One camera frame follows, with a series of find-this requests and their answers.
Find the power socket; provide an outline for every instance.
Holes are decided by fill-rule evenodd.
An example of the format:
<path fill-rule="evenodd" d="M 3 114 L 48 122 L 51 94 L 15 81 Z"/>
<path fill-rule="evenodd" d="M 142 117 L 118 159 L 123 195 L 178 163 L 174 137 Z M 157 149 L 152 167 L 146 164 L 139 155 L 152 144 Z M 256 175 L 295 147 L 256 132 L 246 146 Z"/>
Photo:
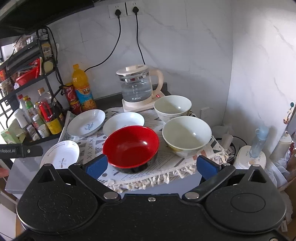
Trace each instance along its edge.
<path fill-rule="evenodd" d="M 201 109 L 200 118 L 205 120 L 210 115 L 210 107 L 204 107 Z"/>
<path fill-rule="evenodd" d="M 116 4 L 110 4 L 110 5 L 108 5 L 108 8 L 109 8 L 110 18 L 117 18 L 117 16 L 115 15 L 115 11 L 117 9 L 119 9 L 121 11 L 120 17 L 127 16 L 127 14 L 126 14 L 126 5 L 125 5 L 124 2 L 116 3 Z"/>
<path fill-rule="evenodd" d="M 135 15 L 133 12 L 133 8 L 137 7 L 139 9 L 138 15 L 144 13 L 144 4 L 142 0 L 136 0 L 136 1 L 128 1 L 126 2 L 126 10 L 128 15 Z"/>

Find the plug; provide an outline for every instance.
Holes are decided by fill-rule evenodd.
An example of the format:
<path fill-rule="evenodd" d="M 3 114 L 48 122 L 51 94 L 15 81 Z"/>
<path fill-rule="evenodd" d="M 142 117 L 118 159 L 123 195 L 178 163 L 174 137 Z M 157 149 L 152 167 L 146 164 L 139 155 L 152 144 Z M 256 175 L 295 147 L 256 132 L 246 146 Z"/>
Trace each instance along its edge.
<path fill-rule="evenodd" d="M 119 18 L 120 14 L 121 14 L 121 11 L 119 9 L 116 9 L 115 15 Z"/>
<path fill-rule="evenodd" d="M 139 11 L 139 9 L 137 7 L 133 8 L 133 12 L 135 13 L 135 15 L 138 15 L 138 11 Z"/>

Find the gray countertop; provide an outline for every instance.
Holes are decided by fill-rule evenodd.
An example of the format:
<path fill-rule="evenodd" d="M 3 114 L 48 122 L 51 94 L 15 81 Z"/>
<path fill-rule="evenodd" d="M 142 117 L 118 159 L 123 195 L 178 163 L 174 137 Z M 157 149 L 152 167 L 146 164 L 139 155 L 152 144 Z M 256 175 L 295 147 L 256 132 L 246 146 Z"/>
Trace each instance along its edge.
<path fill-rule="evenodd" d="M 162 92 L 165 95 L 170 95 L 167 89 L 167 84 L 164 83 Z M 108 109 L 111 107 L 122 107 L 122 95 L 114 94 L 104 98 L 99 98 L 96 100 L 97 106 L 102 109 Z M 45 154 L 50 147 L 58 142 L 58 139 L 50 140 L 44 143 L 38 144 L 43 148 L 43 153 Z M 18 158 L 15 159 L 12 168 L 10 170 L 8 180 L 6 183 L 5 190 L 8 193 L 14 194 L 17 198 L 20 198 L 24 193 L 25 189 L 28 187 L 31 180 L 34 178 L 39 170 L 40 162 L 42 156 L 33 158 Z M 178 193 L 179 195 L 196 187 L 201 179 L 201 175 L 197 172 L 191 176 L 187 176 L 184 179 L 178 179 L 169 184 L 162 184 L 155 187 L 149 187 L 146 190 L 137 190 L 132 192 L 133 194 L 168 194 L 168 193 Z"/>

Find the screw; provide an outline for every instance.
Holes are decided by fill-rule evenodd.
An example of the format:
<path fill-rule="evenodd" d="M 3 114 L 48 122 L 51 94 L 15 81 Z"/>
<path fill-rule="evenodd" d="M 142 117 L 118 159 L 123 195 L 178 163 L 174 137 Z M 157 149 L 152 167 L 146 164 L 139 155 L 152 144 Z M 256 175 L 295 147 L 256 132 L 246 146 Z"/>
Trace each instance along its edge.
<path fill-rule="evenodd" d="M 155 197 L 148 197 L 148 201 L 149 202 L 155 202 L 156 201 L 156 198 Z"/>
<path fill-rule="evenodd" d="M 104 198 L 107 200 L 114 200 L 118 197 L 118 193 L 116 192 L 106 192 L 104 193 Z"/>
<path fill-rule="evenodd" d="M 185 193 L 185 198 L 187 198 L 188 200 L 198 199 L 199 197 L 200 197 L 200 195 L 197 192 Z"/>

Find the patterned tablecloth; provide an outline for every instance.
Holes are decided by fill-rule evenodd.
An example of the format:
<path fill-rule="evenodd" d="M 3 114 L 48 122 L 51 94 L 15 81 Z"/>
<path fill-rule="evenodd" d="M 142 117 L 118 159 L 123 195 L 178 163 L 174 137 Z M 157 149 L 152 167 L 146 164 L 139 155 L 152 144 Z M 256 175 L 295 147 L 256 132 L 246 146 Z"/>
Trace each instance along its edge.
<path fill-rule="evenodd" d="M 122 107 L 115 107 L 105 110 L 106 118 L 104 122 L 106 122 L 112 116 L 122 112 Z M 158 148 L 157 159 L 154 164 L 149 166 L 146 170 L 135 174 L 121 173 L 113 166 L 108 164 L 107 170 L 99 177 L 98 181 L 112 190 L 122 193 L 127 190 L 130 191 L 136 189 L 145 189 L 149 186 L 163 183 L 168 184 L 169 182 L 172 182 L 178 178 L 184 178 L 187 175 L 192 175 L 197 171 L 196 159 L 197 156 L 201 154 L 218 164 L 225 163 L 228 159 L 227 153 L 214 137 L 212 137 L 205 148 L 198 152 L 193 158 L 184 159 L 175 155 L 166 146 L 166 143 L 162 137 L 162 128 L 164 126 L 164 122 L 158 118 L 155 110 L 145 110 L 139 113 L 145 119 L 144 126 L 153 129 L 159 137 L 160 146 Z M 102 128 L 95 134 L 88 137 L 73 138 L 69 136 L 66 131 L 67 126 L 74 117 L 75 115 L 71 112 L 67 113 L 66 123 L 59 142 L 64 140 L 75 141 L 80 148 L 78 162 L 84 164 L 102 153 L 103 145 L 107 137 L 103 134 Z"/>

